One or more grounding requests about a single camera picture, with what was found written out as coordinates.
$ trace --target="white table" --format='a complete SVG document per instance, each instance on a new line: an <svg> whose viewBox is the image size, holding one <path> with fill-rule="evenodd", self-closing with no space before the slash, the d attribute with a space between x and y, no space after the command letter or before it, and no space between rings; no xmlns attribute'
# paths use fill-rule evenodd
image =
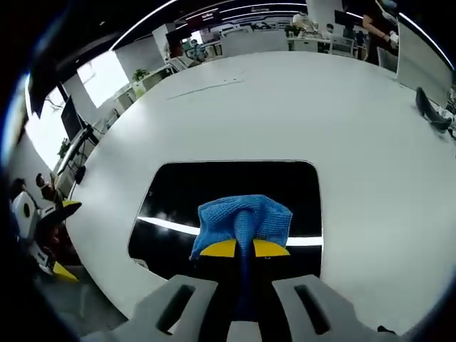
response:
<svg viewBox="0 0 456 342"><path fill-rule="evenodd" d="M165 283L128 256L136 214L161 165L308 160L321 188L321 279L365 324L405 332L454 271L456 148L418 115L415 93L393 79L368 63L304 52L224 58L166 78L85 164L73 195L83 205L67 220L81 261L130 318Z"/></svg>

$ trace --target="potted plant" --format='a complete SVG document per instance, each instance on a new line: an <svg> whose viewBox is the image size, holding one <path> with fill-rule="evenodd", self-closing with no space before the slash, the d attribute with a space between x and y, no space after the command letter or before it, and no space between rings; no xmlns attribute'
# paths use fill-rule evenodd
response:
<svg viewBox="0 0 456 342"><path fill-rule="evenodd" d="M65 155L69 149L70 149L70 141L67 138L65 138L62 140L62 145L60 146L60 150L57 153L58 156L61 159L63 159L63 157L65 157Z"/></svg>
<svg viewBox="0 0 456 342"><path fill-rule="evenodd" d="M135 82L139 82L141 81L146 75L148 74L148 72L144 69L136 69L135 73L133 74L133 80Z"/></svg>

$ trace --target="white desk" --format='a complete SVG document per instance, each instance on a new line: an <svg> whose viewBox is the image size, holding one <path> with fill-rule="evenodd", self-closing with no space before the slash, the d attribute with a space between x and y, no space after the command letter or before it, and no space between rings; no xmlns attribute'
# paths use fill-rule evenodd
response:
<svg viewBox="0 0 456 342"><path fill-rule="evenodd" d="M456 261L456 149L414 102L391 72L319 53L253 53L182 71L135 102L94 149L74 191L83 205L67 220L71 240L131 317L165 282L127 248L161 165L308 160L321 188L321 279L362 322L403 333L445 290Z"/></svg>

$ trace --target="blue towel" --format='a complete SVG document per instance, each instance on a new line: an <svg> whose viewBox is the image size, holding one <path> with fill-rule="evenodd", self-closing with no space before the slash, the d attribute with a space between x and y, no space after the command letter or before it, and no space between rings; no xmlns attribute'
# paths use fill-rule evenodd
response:
<svg viewBox="0 0 456 342"><path fill-rule="evenodd" d="M201 230L190 258L197 258L211 244L236 239L241 250L242 283L234 321L255 321L248 265L252 240L267 240L285 247L292 213L264 195L245 195L224 197L200 205L198 215Z"/></svg>

